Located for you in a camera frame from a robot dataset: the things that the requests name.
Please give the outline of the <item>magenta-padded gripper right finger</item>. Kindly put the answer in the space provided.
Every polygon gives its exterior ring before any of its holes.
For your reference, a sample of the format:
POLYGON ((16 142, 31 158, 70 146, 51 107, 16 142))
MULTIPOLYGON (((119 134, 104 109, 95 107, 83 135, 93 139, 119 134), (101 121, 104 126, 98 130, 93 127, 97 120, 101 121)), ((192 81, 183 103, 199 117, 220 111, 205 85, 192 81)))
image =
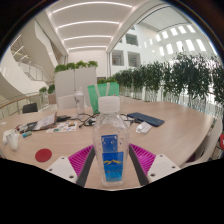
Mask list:
POLYGON ((134 144, 129 145, 129 155, 141 186, 180 170, 166 155, 155 155, 134 144))

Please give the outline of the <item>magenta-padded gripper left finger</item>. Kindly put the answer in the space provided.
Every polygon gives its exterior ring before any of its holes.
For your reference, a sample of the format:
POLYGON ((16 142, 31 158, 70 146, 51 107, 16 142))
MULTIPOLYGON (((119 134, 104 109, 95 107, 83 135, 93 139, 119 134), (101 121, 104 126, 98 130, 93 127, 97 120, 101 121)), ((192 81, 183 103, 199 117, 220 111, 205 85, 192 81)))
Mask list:
POLYGON ((93 146, 90 145, 69 157, 59 157, 47 168, 47 171, 78 186, 84 187, 94 157, 95 151, 93 146))

